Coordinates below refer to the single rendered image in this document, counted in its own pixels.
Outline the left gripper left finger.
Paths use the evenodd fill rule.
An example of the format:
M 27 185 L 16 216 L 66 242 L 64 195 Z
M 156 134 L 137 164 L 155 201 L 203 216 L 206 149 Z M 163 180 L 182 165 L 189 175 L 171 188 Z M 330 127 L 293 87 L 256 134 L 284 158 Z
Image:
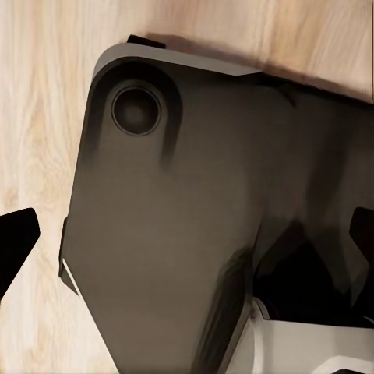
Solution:
M 0 216 L 0 301 L 40 235 L 33 207 Z

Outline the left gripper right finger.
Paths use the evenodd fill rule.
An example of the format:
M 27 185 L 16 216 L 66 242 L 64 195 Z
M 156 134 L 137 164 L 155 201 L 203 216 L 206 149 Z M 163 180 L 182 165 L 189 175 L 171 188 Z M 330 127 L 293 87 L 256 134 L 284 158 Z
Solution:
M 374 210 L 356 207 L 349 235 L 374 270 Z

